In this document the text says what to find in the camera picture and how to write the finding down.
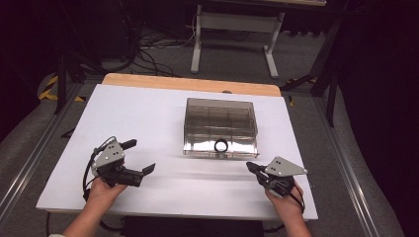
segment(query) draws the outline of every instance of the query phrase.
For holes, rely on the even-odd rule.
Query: human hand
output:
[[[96,178],[92,183],[86,205],[92,206],[100,214],[105,214],[126,187],[125,185],[115,185],[111,188],[101,178]]]
[[[291,193],[299,201],[302,201],[303,191],[296,182],[295,187],[292,189]],[[285,225],[287,225],[287,223],[291,223],[296,220],[302,219],[301,206],[290,196],[286,196],[283,198],[275,197],[268,190],[265,190],[265,195],[271,201],[275,208],[275,212],[277,213],[279,218],[284,222]]]

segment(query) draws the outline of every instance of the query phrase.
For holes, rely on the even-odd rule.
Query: transparent container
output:
[[[251,102],[188,99],[184,155],[256,158],[257,133]]]

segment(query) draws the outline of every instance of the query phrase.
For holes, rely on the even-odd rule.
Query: white paper surface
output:
[[[184,156],[187,98],[253,102],[260,156],[242,160]],[[81,210],[86,165],[93,149],[111,136],[118,142],[137,139],[137,145],[125,151],[128,169],[141,171],[156,163],[139,188],[128,187],[118,197],[110,210],[118,214],[278,219],[246,162],[268,165],[281,156],[303,167],[282,97],[97,85],[37,208]],[[306,176],[295,179],[304,191],[304,218],[317,219]]]

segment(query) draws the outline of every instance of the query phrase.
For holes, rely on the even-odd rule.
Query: metal frame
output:
[[[342,151],[339,138],[334,128],[329,126],[328,119],[324,116],[324,105],[320,98],[313,98],[314,105],[322,118],[323,127],[326,130],[326,134],[332,143],[333,150],[336,155],[339,170],[342,174],[346,188],[348,189],[349,196],[351,197],[355,211],[357,211],[358,217],[360,218],[361,225],[364,229],[366,236],[380,236],[378,234],[376,225],[371,216],[370,208],[367,204],[363,190],[358,183],[357,177],[352,170],[351,163],[347,156]]]
[[[21,196],[26,185],[31,179],[32,174],[35,172],[35,169],[37,168],[43,155],[45,154],[45,151],[48,148],[52,140],[52,137],[58,128],[58,125],[64,118],[66,112],[68,111],[68,108],[71,105],[71,102],[77,96],[81,87],[82,84],[77,83],[70,89],[68,97],[66,98],[68,103],[63,104],[63,107],[60,109],[59,113],[52,117],[52,120],[49,122],[46,130],[43,132],[34,150],[28,157],[28,160],[26,161],[21,171],[16,176],[15,180],[12,182],[12,185],[10,186],[9,190],[0,202],[0,228],[2,228],[13,207],[18,202],[19,197]]]
[[[264,45],[263,48],[271,77],[273,79],[278,79],[279,75],[272,51],[274,50],[281,25],[283,24],[284,15],[285,13],[280,13],[278,18],[276,18],[207,13],[203,12],[202,5],[198,5],[195,47],[192,57],[191,73],[197,74],[200,69],[202,49],[201,30],[202,28],[207,28],[216,30],[270,33],[269,44]]]

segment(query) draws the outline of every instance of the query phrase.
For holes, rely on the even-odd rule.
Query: black curtain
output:
[[[339,75],[359,147],[406,236],[419,236],[418,13],[416,1],[377,1]]]
[[[0,2],[0,141],[38,104],[38,87],[56,55],[27,1]]]

